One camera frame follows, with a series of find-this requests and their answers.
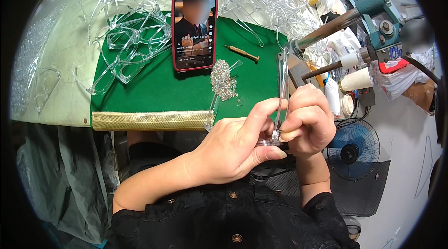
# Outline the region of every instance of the phone screen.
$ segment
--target phone screen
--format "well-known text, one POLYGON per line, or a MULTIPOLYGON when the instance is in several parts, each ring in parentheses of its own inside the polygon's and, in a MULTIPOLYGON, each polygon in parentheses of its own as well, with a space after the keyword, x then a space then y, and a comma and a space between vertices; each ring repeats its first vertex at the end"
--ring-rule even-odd
POLYGON ((176 68, 213 64, 217 0, 174 0, 173 50, 176 68))

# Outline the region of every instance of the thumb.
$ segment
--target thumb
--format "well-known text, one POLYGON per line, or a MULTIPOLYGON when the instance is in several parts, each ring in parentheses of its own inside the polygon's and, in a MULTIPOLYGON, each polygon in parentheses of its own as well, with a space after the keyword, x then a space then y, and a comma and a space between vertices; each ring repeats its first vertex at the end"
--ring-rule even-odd
POLYGON ((285 157, 286 153, 277 146, 258 146, 252 150, 247 160, 242 164, 242 167, 245 170, 251 170, 262 162, 285 157))

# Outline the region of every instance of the green felt mat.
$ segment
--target green felt mat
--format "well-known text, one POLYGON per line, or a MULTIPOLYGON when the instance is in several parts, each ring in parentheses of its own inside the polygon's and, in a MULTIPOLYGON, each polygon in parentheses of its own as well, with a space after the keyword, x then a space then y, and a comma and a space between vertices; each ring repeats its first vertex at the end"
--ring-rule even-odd
MULTIPOLYGON (((277 96, 277 53, 280 49, 272 30, 248 24, 264 42, 261 48, 257 39, 229 18, 219 17, 216 21, 216 59, 223 59, 230 65, 241 60, 243 65, 231 73, 237 80, 238 97, 219 105, 216 120, 225 117, 247 116, 255 103, 277 96), (254 56, 260 56, 258 64, 231 52, 223 45, 232 45, 254 56)), ((287 38, 279 34, 281 45, 287 38)), ((113 62, 119 50, 109 50, 106 41, 103 52, 113 62)), ((100 55, 95 80, 106 69, 100 55)), ((210 76, 202 70, 188 71, 179 78, 172 66, 171 48, 159 54, 129 82, 123 84, 115 79, 109 91, 100 96, 92 95, 91 112, 164 112, 208 110, 213 92, 210 76)))

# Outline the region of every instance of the brass screwdriver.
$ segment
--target brass screwdriver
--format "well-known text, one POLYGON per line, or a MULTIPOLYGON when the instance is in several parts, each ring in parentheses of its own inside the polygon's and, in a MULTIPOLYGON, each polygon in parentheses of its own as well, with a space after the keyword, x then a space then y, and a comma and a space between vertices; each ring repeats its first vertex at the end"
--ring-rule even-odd
POLYGON ((232 52, 235 52, 241 56, 247 57, 250 60, 253 60, 255 63, 257 63, 260 60, 259 56, 253 56, 251 54, 248 54, 246 51, 244 50, 240 50, 238 48, 235 48, 234 46, 227 46, 224 45, 224 47, 226 47, 227 49, 231 50, 232 52))

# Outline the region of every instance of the blue fan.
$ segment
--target blue fan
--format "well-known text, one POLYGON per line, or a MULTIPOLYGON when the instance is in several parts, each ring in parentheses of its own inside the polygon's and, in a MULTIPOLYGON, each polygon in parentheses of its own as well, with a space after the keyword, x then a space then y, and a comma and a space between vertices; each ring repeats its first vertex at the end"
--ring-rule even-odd
POLYGON ((376 131, 363 120, 348 119, 337 127, 335 137, 327 146, 329 165, 346 180, 357 181, 366 177, 379 158, 376 131))

